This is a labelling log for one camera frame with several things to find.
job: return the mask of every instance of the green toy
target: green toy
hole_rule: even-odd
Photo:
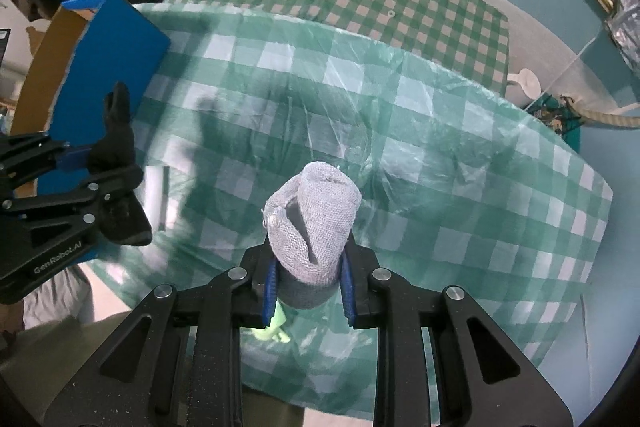
[[[281,326],[287,321],[280,301],[276,303],[276,311],[271,318],[269,326],[263,330],[252,328],[251,332],[259,341],[276,341],[287,344],[291,337],[282,331]]]

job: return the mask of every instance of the gray pants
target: gray pants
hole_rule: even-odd
[[[23,331],[18,334],[11,357],[0,365],[0,375],[23,407],[42,424],[56,395],[126,316],[113,315],[88,325],[69,317]],[[242,401],[245,427],[302,427],[301,407],[247,387]],[[185,425],[186,408],[181,412],[178,423]]]

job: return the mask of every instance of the person's leg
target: person's leg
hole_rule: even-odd
[[[242,388],[244,427],[302,427],[305,410],[268,394]]]

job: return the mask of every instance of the transparent plastic sheet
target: transparent plastic sheet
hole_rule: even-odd
[[[461,285],[542,361],[612,198],[558,136],[457,73],[343,30],[233,8],[141,11],[172,39],[134,120],[138,161],[168,166],[167,208],[152,245],[107,247],[93,264],[125,302],[237,264],[264,239],[267,198],[322,160],[361,191],[354,234],[382,266],[438,291]],[[288,343],[243,331],[244,383],[371,417],[376,333],[348,327],[339,294],[283,311]],[[437,423],[432,365],[428,377]]]
[[[614,13],[607,19],[627,66],[640,78],[640,0],[614,0]]]
[[[600,54],[606,39],[609,39],[609,33],[603,26],[555,77],[543,83],[541,98],[548,94],[558,100],[571,97],[581,108],[610,115],[620,115],[638,107],[637,93],[640,90],[634,85],[635,79],[628,73],[625,74],[624,66],[620,66],[622,74],[621,71],[612,71],[610,68],[599,71],[599,76],[606,83],[604,84],[583,62],[588,55]],[[590,58],[590,63],[598,61]],[[536,100],[530,102],[524,109],[529,110],[535,102]]]

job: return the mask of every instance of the white plastic object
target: white plastic object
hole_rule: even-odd
[[[166,201],[164,198],[165,169],[164,166],[145,167],[142,207],[153,232],[163,230],[164,220],[166,219]]]
[[[531,100],[537,100],[542,94],[542,88],[540,87],[540,81],[536,74],[527,70],[526,68],[520,71],[520,73],[510,73],[507,75],[507,83],[518,84],[527,98]]]

